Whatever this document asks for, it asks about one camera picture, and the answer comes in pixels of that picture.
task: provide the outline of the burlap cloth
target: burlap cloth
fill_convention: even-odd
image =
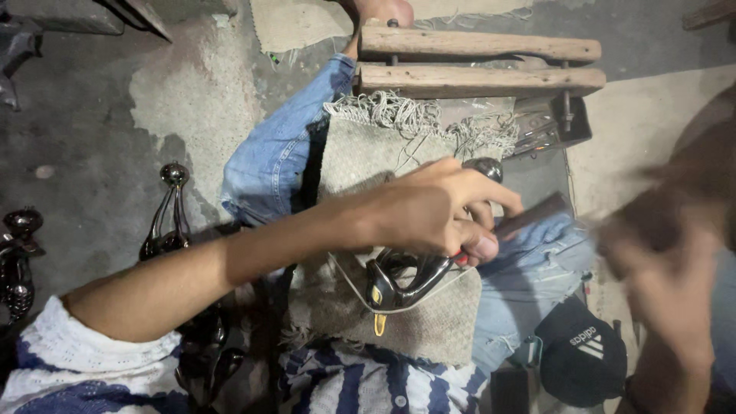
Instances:
[[[322,160],[318,200],[359,192],[401,176],[425,161],[452,155],[457,142],[430,134],[408,141],[405,134],[340,116],[332,116]],[[497,147],[474,156],[499,158]],[[362,253],[333,253],[337,263],[362,294],[367,283],[365,262],[381,248]],[[481,294],[478,272],[471,269],[460,278],[453,268],[434,288],[438,291],[419,306],[387,315],[382,337],[373,331],[373,314],[360,302],[328,255],[314,257],[294,271],[289,290],[286,342],[304,345],[326,334],[359,343],[371,343],[411,357],[463,365],[470,361],[473,327]],[[407,284],[410,279],[402,280]]]

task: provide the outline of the ripped jeans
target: ripped jeans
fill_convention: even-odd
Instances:
[[[224,168],[222,205],[236,219],[262,225],[300,209],[310,151],[326,134],[313,126],[327,120],[322,106],[350,92],[355,62],[334,55],[318,75],[257,125]],[[478,268],[483,292],[473,338],[473,362],[486,374],[511,356],[520,341],[580,285],[594,247],[568,214],[524,228],[500,243],[500,253]]]

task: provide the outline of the forearm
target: forearm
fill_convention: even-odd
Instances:
[[[129,342],[155,340],[235,287],[338,247],[345,229],[318,209],[133,267],[65,298],[89,328]]]
[[[702,413],[710,391],[712,361],[709,340],[676,353],[650,334],[631,379],[629,399],[651,414]],[[619,412],[631,412],[627,408],[622,404]]]

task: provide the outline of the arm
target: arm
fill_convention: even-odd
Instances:
[[[711,348],[709,332],[707,338],[699,349]],[[697,355],[697,351],[678,357],[662,338],[650,334],[629,384],[631,400],[653,414],[702,413],[710,392],[712,362],[712,354]],[[621,404],[619,412],[635,413],[628,405]]]
[[[606,258],[624,277],[631,311],[650,332],[618,412],[702,413],[714,360],[710,295],[720,242],[692,210],[682,240],[655,254],[621,222],[607,231]]]
[[[462,246],[475,263],[485,262],[498,253],[498,241],[488,225],[466,220],[464,213],[465,206],[484,200],[510,214],[523,210],[518,194],[444,158],[371,191],[151,260],[64,300],[87,327],[113,339],[145,342],[238,285],[321,251],[377,245],[453,256]]]

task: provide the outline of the shirt sleeve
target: shirt sleeve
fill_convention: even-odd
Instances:
[[[110,339],[82,325],[52,296],[18,339],[18,369],[8,378],[0,412],[149,406],[184,413],[186,393],[174,376],[180,340],[175,331],[147,343]]]

